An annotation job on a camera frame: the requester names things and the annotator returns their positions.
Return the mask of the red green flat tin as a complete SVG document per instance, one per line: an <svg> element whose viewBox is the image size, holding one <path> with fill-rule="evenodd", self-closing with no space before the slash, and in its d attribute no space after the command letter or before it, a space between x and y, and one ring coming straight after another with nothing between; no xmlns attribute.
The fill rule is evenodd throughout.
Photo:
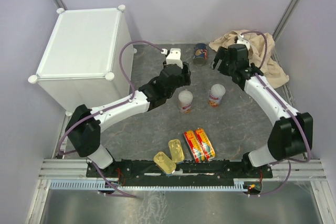
<svg viewBox="0 0 336 224"><path fill-rule="evenodd" d="M216 153L215 150L208 138L208 136L206 135L205 131L203 128L198 128L197 130L194 131L196 138L203 150L203 153L206 157L207 161L211 161L212 159L214 159L216 157Z"/></svg>

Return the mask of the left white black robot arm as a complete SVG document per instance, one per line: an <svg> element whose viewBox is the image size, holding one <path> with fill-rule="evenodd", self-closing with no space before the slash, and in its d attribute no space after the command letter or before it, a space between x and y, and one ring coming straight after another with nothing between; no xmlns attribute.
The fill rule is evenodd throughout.
<svg viewBox="0 0 336 224"><path fill-rule="evenodd" d="M100 142L101 133L114 124L136 114L151 111L171 98L177 88L191 84L189 64L165 64L157 77L116 102L94 108L78 106L65 131L65 137L80 157L96 164L105 177L112 176L116 164L110 152Z"/></svg>

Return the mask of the gold tin lower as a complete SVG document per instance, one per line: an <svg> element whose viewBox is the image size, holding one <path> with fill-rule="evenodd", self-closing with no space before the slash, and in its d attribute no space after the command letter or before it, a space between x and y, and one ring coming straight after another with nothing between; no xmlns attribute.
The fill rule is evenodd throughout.
<svg viewBox="0 0 336 224"><path fill-rule="evenodd" d="M176 170L176 164L164 152L158 152L153 161L168 176L172 175Z"/></svg>

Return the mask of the white plastic cube cabinet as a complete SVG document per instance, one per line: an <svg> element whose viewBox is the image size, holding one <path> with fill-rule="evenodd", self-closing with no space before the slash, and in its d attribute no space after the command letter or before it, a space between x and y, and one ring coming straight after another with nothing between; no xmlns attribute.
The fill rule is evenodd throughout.
<svg viewBox="0 0 336 224"><path fill-rule="evenodd" d="M125 5L57 9L58 19L31 84L39 84L71 116L85 104L105 105L130 93L133 56Z"/></svg>

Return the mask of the gold tin upper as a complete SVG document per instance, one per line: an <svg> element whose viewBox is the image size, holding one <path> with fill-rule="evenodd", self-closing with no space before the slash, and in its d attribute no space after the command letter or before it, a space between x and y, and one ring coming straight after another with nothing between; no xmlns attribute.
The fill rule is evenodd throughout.
<svg viewBox="0 0 336 224"><path fill-rule="evenodd" d="M185 159L185 156L181 146L181 141L178 139L170 140L168 145L172 161L176 164L182 163Z"/></svg>

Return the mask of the red white tall can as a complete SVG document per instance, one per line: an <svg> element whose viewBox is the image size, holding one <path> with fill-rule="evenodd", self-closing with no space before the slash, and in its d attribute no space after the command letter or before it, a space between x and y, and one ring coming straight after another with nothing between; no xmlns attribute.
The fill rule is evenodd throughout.
<svg viewBox="0 0 336 224"><path fill-rule="evenodd" d="M183 90L178 95L178 107L181 113L189 113L193 101L193 94L190 91Z"/></svg>

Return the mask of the red yellow flat tin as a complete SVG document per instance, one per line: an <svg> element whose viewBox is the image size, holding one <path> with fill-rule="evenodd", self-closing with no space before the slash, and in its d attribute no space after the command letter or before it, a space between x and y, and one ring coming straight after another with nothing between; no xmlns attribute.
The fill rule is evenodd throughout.
<svg viewBox="0 0 336 224"><path fill-rule="evenodd" d="M189 147L191 155L196 163L205 161L203 149L198 142L195 133L192 130L183 133L184 139Z"/></svg>

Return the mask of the dark blue food can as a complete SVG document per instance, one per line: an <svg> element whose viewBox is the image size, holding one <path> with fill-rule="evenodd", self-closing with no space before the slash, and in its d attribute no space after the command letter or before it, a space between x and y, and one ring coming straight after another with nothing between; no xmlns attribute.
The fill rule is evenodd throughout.
<svg viewBox="0 0 336 224"><path fill-rule="evenodd" d="M197 66L203 66L207 62L208 50L207 45L203 43L198 43L194 47L194 58L193 63Z"/></svg>

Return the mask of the orange label white-lid can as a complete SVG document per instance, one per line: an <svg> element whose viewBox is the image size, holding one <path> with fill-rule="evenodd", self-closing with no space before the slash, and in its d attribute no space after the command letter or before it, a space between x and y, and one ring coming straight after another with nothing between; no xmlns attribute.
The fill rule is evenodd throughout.
<svg viewBox="0 0 336 224"><path fill-rule="evenodd" d="M211 87L208 97L208 103L212 107L218 107L226 92L226 89L221 84L215 84Z"/></svg>

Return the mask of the beige crumpled cloth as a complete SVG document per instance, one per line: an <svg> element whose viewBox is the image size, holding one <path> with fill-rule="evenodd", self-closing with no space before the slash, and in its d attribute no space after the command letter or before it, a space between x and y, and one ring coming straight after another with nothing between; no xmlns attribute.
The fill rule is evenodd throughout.
<svg viewBox="0 0 336 224"><path fill-rule="evenodd" d="M232 30L209 43L209 47L217 51L220 46L227 48L235 43L235 37L242 33L250 43L248 59L250 63L261 67L269 84L277 89L289 81L289 76L271 56L275 49L275 41L271 34L257 30Z"/></svg>

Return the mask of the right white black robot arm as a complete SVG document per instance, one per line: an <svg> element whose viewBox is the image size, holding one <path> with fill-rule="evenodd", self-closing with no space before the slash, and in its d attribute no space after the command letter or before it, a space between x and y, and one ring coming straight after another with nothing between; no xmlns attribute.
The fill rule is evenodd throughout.
<svg viewBox="0 0 336 224"><path fill-rule="evenodd" d="M242 162L241 172L246 177L254 177L260 167L276 164L306 153L306 161L312 158L313 118L300 113L290 106L268 83L261 69L249 63L248 49L244 44L219 47L212 69L231 77L243 91L251 96L262 108L272 124L266 145L247 153L247 161Z"/></svg>

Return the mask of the gold tin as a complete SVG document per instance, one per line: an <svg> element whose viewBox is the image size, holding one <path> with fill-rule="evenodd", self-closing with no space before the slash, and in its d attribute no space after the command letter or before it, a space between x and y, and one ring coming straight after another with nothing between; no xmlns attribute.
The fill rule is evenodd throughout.
<svg viewBox="0 0 336 224"><path fill-rule="evenodd" d="M185 159L185 156L181 146L181 141L178 139L170 140L168 145L172 161L176 164L182 163Z"/></svg>
<svg viewBox="0 0 336 224"><path fill-rule="evenodd" d="M172 175L176 170L176 164L164 152L158 152L153 161L168 176Z"/></svg>

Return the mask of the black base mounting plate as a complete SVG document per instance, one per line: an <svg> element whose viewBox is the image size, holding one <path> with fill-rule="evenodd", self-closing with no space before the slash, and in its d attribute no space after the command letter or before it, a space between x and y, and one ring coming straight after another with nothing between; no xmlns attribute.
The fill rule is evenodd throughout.
<svg viewBox="0 0 336 224"><path fill-rule="evenodd" d="M165 174L154 161L138 159L115 161L101 171L106 178L118 178L119 175L123 175L127 182L132 178L139 178L141 175ZM243 161L229 161L226 159L200 163L184 161L176 165L176 170L173 173L173 175L179 174L216 175L227 179L251 178L259 180L260 178L273 178L271 168L267 165L255 168L248 166Z"/></svg>

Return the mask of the aluminium frame rail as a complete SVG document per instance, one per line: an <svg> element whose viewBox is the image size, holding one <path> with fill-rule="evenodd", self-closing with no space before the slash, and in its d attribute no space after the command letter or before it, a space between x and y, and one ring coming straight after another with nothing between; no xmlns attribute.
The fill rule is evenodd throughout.
<svg viewBox="0 0 336 224"><path fill-rule="evenodd" d="M142 176L167 177L154 161L129 160L117 161L103 169L103 174L110 180L117 178L140 178ZM246 171L239 161L213 160L195 163L185 161L176 166L172 176L208 176L217 179L235 181L280 182L289 181L325 181L326 175L321 161L314 159L308 163L287 163L285 161L272 166L263 166ZM85 159L46 159L43 161L38 177L40 179L95 179L99 174L90 161Z"/></svg>

